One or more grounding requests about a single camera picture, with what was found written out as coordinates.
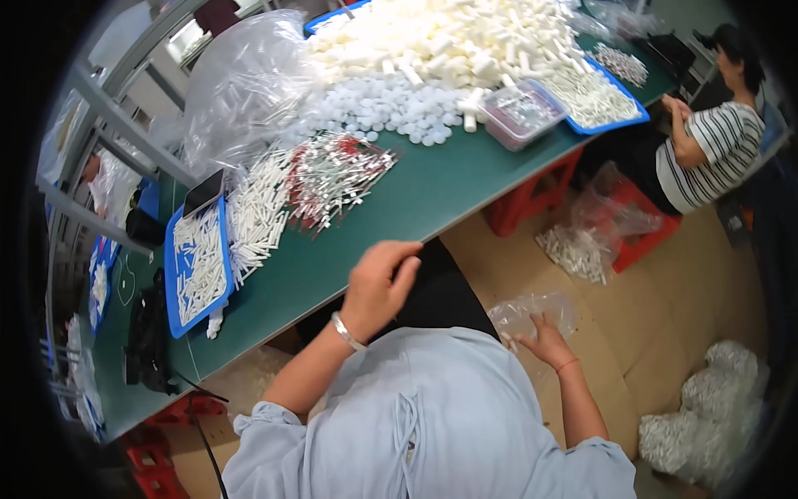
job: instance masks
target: dark red cloth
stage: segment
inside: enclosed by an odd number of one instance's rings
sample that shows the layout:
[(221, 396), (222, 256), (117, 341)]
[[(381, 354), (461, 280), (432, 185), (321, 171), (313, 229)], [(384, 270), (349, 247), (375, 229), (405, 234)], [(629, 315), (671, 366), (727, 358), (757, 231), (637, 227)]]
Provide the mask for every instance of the dark red cloth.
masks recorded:
[(211, 32), (213, 38), (240, 21), (235, 12), (239, 4), (234, 0), (208, 0), (194, 12), (194, 19), (203, 33)]

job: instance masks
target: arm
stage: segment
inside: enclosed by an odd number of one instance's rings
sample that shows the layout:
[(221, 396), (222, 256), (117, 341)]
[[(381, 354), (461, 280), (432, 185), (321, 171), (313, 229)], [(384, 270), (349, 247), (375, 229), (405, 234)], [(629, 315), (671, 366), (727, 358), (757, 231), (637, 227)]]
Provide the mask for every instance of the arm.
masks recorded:
[[(341, 321), (354, 339), (367, 343), (405, 304), (421, 261), (421, 243), (382, 241), (350, 274)], [(393, 269), (399, 267), (396, 279)], [(354, 349), (327, 323), (321, 333), (277, 374), (263, 400), (304, 414), (324, 395)]]
[(517, 335), (515, 340), (531, 350), (535, 357), (553, 367), (559, 376), (566, 445), (571, 448), (591, 437), (609, 440), (610, 435), (606, 431), (599, 407), (587, 388), (579, 359), (545, 312), (542, 318), (535, 315), (529, 317), (537, 328), (537, 339), (529, 335)]
[(701, 146), (685, 131), (685, 119), (689, 116), (685, 111), (686, 105), (680, 105), (679, 100), (665, 95), (662, 98), (662, 106), (670, 113), (676, 164), (684, 169), (690, 169), (706, 163), (707, 157)]

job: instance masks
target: light blue shirt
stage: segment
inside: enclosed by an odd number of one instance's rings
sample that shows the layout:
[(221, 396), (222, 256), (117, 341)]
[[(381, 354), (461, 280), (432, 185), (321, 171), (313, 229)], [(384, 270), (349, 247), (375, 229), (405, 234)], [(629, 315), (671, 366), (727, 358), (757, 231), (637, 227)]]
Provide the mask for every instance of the light blue shirt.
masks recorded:
[(238, 416), (230, 497), (635, 497), (614, 443), (562, 451), (518, 359), (485, 333), (401, 328), (349, 357), (308, 426), (259, 402)]

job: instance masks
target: red string bracelet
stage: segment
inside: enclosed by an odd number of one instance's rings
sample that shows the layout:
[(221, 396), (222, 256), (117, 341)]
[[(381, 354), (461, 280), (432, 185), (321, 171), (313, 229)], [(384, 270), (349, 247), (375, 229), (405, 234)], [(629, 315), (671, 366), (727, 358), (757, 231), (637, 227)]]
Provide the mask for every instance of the red string bracelet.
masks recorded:
[(563, 369), (565, 368), (565, 366), (567, 366), (568, 364), (573, 364), (574, 362), (579, 362), (579, 359), (578, 359), (578, 358), (572, 358), (572, 359), (571, 359), (571, 360), (569, 360), (568, 362), (565, 362), (565, 363), (564, 363), (562, 366), (560, 366), (560, 367), (559, 367), (559, 369), (558, 369), (558, 370), (555, 370), (554, 372), (555, 372), (556, 374), (559, 374), (559, 372), (560, 372), (561, 370), (563, 370)]

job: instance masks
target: shirt drawstring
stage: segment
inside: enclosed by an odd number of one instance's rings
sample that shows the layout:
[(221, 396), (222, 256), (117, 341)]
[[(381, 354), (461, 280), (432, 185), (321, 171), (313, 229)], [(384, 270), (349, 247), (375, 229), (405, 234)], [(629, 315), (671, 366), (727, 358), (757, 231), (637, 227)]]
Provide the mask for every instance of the shirt drawstring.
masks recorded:
[(393, 445), (397, 451), (397, 460), (404, 475), (407, 497), (413, 499), (413, 480), (410, 477), (407, 453), (410, 438), (414, 434), (418, 435), (418, 408), (415, 400), (404, 394), (399, 394), (393, 407), (393, 416), (396, 421), (396, 426), (394, 426), (393, 430)]

